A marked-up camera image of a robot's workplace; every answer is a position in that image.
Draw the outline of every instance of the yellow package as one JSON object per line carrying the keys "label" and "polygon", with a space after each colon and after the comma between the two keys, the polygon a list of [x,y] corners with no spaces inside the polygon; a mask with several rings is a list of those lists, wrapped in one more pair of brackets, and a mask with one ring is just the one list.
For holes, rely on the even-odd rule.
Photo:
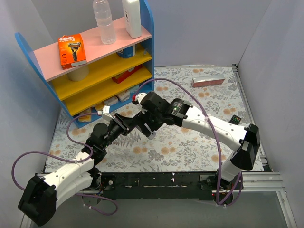
{"label": "yellow package", "polygon": [[[92,112],[92,108],[88,108],[86,110],[84,110],[83,112],[80,112],[79,115],[82,114],[87,114],[87,113],[91,113]],[[79,122],[91,122],[92,121],[92,115],[84,115],[78,118]]]}
{"label": "yellow package", "polygon": [[102,111],[103,110],[103,108],[104,108],[104,103],[102,102],[102,103],[99,103],[99,104],[97,104],[97,105],[95,105],[95,109],[96,109],[96,111]]}

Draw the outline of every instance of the clear water bottle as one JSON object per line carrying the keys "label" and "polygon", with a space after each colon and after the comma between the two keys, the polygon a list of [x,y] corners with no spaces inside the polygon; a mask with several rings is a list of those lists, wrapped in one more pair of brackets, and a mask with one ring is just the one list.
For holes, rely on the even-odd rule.
{"label": "clear water bottle", "polygon": [[93,10],[100,30],[101,41],[112,44],[116,41],[110,5],[107,0],[94,0]]}

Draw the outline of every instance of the rectangular metallic box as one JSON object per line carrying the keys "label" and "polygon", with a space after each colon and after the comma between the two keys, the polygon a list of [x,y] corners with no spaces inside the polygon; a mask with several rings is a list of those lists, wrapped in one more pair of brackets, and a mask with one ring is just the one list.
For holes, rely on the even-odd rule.
{"label": "rectangular metallic box", "polygon": [[192,87],[212,86],[222,84],[224,75],[200,76],[192,79]]}

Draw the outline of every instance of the table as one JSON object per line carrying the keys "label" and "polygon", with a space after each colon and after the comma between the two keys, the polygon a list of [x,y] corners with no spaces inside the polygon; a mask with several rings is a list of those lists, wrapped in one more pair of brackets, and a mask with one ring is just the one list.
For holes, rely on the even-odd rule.
{"label": "table", "polygon": [[[222,85],[191,87],[192,77],[215,74],[225,76]],[[229,121],[232,115],[236,114],[242,118],[240,125],[247,126],[250,123],[231,67],[156,67],[155,78],[158,77],[169,78],[185,87],[198,98],[208,114],[224,121]],[[181,98],[197,106],[188,95],[169,82],[156,81],[155,92],[169,102],[174,98]],[[139,110],[139,106],[128,104],[113,114],[118,112],[132,117]],[[69,121],[67,114],[61,110],[49,151],[50,154],[65,159],[74,158],[82,148],[66,137]],[[73,139],[85,143],[97,123],[106,121],[98,119],[80,129],[72,125],[70,135]],[[221,150],[224,161],[232,151],[223,144]],[[219,159],[217,154],[214,139],[193,130],[164,125],[151,141],[137,129],[127,136],[120,136],[107,148],[106,157],[96,167],[101,172],[216,171]],[[44,172],[53,172],[63,164],[64,162],[48,157]],[[264,170],[259,154],[253,170]]]}

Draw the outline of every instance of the shelf unit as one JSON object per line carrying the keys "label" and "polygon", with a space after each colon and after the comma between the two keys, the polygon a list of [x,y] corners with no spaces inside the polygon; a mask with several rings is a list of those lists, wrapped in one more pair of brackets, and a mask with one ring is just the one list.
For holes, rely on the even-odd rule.
{"label": "shelf unit", "polygon": [[[84,65],[63,70],[60,65],[57,42],[33,51],[20,33],[15,34],[27,60],[71,119],[87,108],[94,107],[128,88],[154,78],[154,23],[147,0],[140,0],[140,10],[142,36],[139,38],[132,39],[129,36],[125,29],[124,18],[114,21],[116,41],[113,44],[102,44],[97,27],[81,33],[87,59],[86,65],[88,65],[90,73],[85,79],[78,82],[69,80],[67,73]],[[134,57],[121,58],[116,54],[117,51],[132,45],[136,45]],[[112,80],[113,76],[140,64],[143,64],[143,67],[120,84]],[[152,90],[154,90],[154,83],[150,82],[140,92],[148,93]],[[127,101],[112,105],[110,111],[131,101],[132,96]],[[98,118],[100,116],[93,115],[92,121]],[[75,121],[77,127],[89,123]]]}

